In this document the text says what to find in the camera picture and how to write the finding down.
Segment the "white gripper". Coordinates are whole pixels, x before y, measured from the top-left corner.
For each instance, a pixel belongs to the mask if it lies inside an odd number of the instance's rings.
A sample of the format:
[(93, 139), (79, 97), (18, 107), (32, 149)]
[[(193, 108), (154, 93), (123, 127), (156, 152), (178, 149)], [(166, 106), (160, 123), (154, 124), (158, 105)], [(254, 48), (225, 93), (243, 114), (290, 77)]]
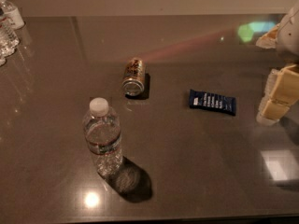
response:
[(264, 88), (256, 120), (272, 126), (299, 100), (299, 1), (282, 18), (281, 22), (258, 38), (256, 46), (276, 48), (287, 63), (280, 70), (272, 69)]

